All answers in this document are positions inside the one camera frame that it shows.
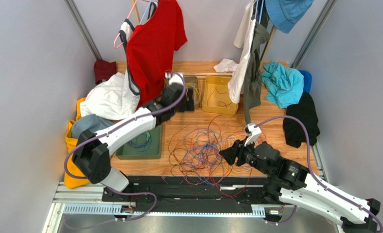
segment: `plastic bin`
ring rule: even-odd
[[[206,77],[205,93],[203,96],[202,110],[211,113],[235,115],[238,104],[233,103],[229,97],[228,77],[211,76]]]
[[[121,159],[159,159],[161,158],[161,139],[162,139],[162,128],[157,126],[150,131],[151,135],[151,144],[146,152],[138,151],[141,149],[136,149],[131,147],[128,143],[124,144],[122,147],[118,148],[115,152],[115,155]],[[140,134],[137,136],[138,141],[142,142],[145,140],[145,136]]]
[[[184,76],[184,81],[187,84],[187,88],[193,88],[193,100],[194,100],[194,109],[200,108],[201,94],[199,89],[199,83],[196,76]]]

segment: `dark red cloth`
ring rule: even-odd
[[[95,84],[100,84],[101,80],[107,81],[117,73],[117,63],[97,60],[94,63]]]
[[[139,106],[160,94],[173,53],[187,41],[183,15],[175,0],[160,0],[154,15],[138,25],[127,44],[127,62],[140,88]]]

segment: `pink hanger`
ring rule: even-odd
[[[136,7],[137,1],[138,1],[138,0],[136,0],[136,1],[134,2],[134,4],[133,4],[133,7],[131,7],[131,11],[130,11],[130,13],[128,13],[127,18],[130,18],[131,13],[133,13],[133,10],[134,10],[134,7]],[[120,34],[121,34],[121,33],[118,33],[117,37],[115,37],[115,40],[114,40],[114,48],[116,48],[116,49],[118,49],[119,47],[121,47],[121,45],[123,44],[123,43],[121,43],[121,44],[119,44],[118,46],[115,47],[115,43],[117,42],[118,37],[120,36]]]

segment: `metal floor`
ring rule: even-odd
[[[286,219],[292,208],[285,209]],[[112,219],[107,215],[63,215],[72,227],[87,227]],[[279,226],[265,224],[263,219],[232,217],[146,216],[132,222],[111,222],[97,228],[76,231],[61,226],[59,233],[337,233],[325,218],[298,209],[293,219]]]

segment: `white cloth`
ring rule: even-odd
[[[92,89],[79,107],[81,116],[96,114],[109,120],[122,120],[132,115],[139,103],[139,95],[130,89],[127,77],[114,74],[108,81]]]
[[[236,35],[235,42],[233,43],[238,48],[243,47],[239,65],[236,68],[236,71],[232,74],[232,79],[227,84],[229,87],[229,97],[233,103],[239,103],[240,101],[244,83],[244,75],[250,59],[250,47],[252,45],[256,24],[255,20],[251,20],[252,15],[253,1],[251,0],[245,8],[238,34]]]
[[[124,22],[121,25],[121,30],[123,30],[125,32],[125,36],[127,37],[127,41],[129,41],[131,39],[131,36],[134,33],[134,31],[131,29],[131,26],[127,22]]]
[[[238,64],[230,59],[224,58],[219,64],[213,66],[214,70],[218,73],[235,72]]]

